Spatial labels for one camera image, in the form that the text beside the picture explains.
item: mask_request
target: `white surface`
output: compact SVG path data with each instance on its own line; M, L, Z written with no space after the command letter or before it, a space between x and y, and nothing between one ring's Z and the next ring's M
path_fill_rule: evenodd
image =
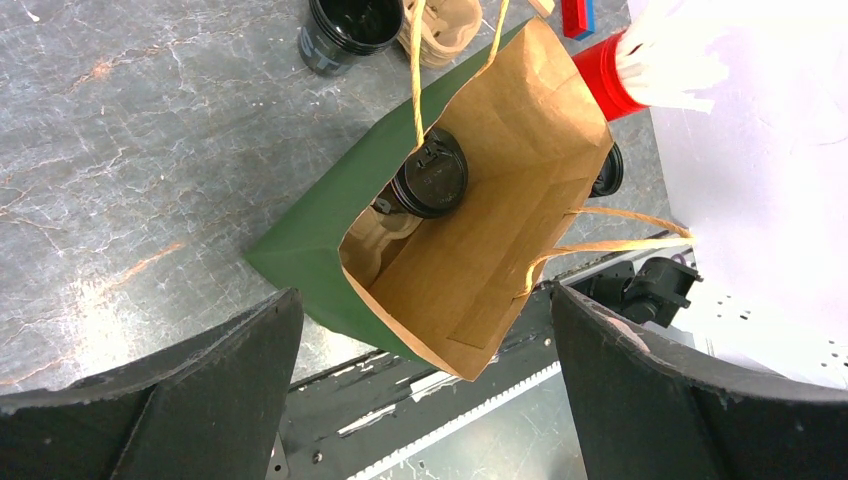
M769 306L726 295L709 280L693 285L686 298L692 306L677 312L674 326L693 333L699 350L798 382L848 388L848 345L798 328Z
M646 3L630 0L631 14ZM685 8L731 26L714 46L730 78L702 94L713 113L651 111L671 210L698 237L699 270L776 320L848 343L848 5Z

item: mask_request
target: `brown paper bag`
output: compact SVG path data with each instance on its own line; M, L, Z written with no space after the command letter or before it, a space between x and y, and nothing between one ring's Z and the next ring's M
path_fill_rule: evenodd
M538 19L457 92L435 125L468 159L466 197L451 216L423 222L360 293L402 327L402 338L430 350L422 358L474 378L524 306L526 297L515 297L529 265L562 238L574 220L565 213L589 196L612 138L571 58Z

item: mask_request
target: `twisted paper handle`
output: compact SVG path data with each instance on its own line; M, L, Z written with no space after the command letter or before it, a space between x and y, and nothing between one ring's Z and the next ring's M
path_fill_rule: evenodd
M530 294L530 292L533 290L533 285L535 283L533 281L533 273L536 271L536 267L539 266L540 263L553 257L559 257L562 255L568 255L570 253L577 252L627 252L631 250L650 250L695 244L695 236L692 235L689 230L677 226L672 222L662 220L657 217L652 217L650 215L603 207L583 207L574 210L569 210L567 213L602 213L605 215L614 215L617 217L630 218L633 220L639 220L666 229L669 232L676 233L680 236L676 238L653 238L646 240L607 240L604 242L581 243L578 245L571 245L567 247L553 248L548 253L540 255L539 257L536 257L535 260L533 260L533 262L530 264L530 267L528 267L527 269L527 277L524 279L524 290L519 293L518 296L516 296L515 298L523 297L525 295Z
M410 25L409 31L411 37L409 39L409 69L412 73L412 114L415 118L416 150L424 145L424 120L421 118L421 22L426 4L426 0L416 0L412 9L412 25ZM489 58L483 68L477 72L477 75L483 73L495 61L495 55L497 55L498 47L501 44L501 31L503 30L503 21L506 18L508 6L509 0L501 0L498 25L495 27L495 39L492 41L491 50L489 50Z

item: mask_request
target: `marble surface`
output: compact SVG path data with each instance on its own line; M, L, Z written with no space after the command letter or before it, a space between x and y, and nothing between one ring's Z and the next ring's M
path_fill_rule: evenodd
M491 41L498 7L483 3L461 58ZM599 33L570 51L627 24L622 0L595 5ZM306 12L305 0L4 3L0 393L62 388L273 293L242 252L409 96L397 45L342 78L311 74L295 44ZM532 14L513 2L506 26ZM550 22L561 30L558 11ZM612 129L626 179L593 203L667 217L650 117ZM653 231L587 217L564 242ZM295 377L370 349L309 321Z

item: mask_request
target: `green paper bag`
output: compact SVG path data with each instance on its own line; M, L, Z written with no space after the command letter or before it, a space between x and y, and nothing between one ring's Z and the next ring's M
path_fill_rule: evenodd
M425 88L425 126L459 141L469 184L452 214L424 220L367 289L343 269L347 230L415 148L411 102L378 121L245 255L338 333L473 380L527 297L530 263L574 220L612 146L600 108L557 36L536 18ZM536 269L534 280L541 274Z

